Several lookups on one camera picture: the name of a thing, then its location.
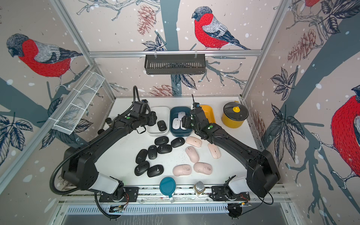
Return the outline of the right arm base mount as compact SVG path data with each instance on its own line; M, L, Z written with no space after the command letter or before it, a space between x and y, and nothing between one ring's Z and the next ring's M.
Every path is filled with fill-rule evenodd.
M250 188L246 177L229 177L222 186L212 186L210 199L213 201L250 201Z

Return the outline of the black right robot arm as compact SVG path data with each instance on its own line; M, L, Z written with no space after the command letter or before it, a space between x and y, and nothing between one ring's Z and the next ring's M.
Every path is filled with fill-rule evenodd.
M190 116L182 118L183 126L194 130L202 140L214 144L243 164L247 170L246 181L250 190L264 198L280 180L280 173L272 154L251 148L229 135L216 123L209 123L199 103L194 103Z

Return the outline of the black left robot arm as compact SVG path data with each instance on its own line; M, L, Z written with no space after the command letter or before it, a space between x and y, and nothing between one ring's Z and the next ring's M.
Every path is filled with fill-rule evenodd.
M120 198L123 183L115 178L103 175L96 168L97 160L116 142L138 128L154 126L157 116L150 110L147 100L141 100L138 88L133 87L133 101L131 106L112 120L110 127L95 139L79 148L68 148L63 161L55 168L49 181L50 190L57 195L68 195L78 190L94 193L105 192ZM74 185L68 191L58 190L55 178L62 179Z

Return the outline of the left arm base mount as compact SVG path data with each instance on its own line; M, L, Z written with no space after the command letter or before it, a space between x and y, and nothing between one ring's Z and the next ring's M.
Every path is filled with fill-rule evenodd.
M113 194L102 192L99 197L100 203L126 203L136 202L139 187L120 187Z

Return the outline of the black mouse small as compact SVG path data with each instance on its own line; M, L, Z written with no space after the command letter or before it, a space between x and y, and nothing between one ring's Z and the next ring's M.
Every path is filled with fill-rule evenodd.
M151 145L148 148L148 159L154 160L154 159L157 158L157 156L158 156L157 146L156 145Z

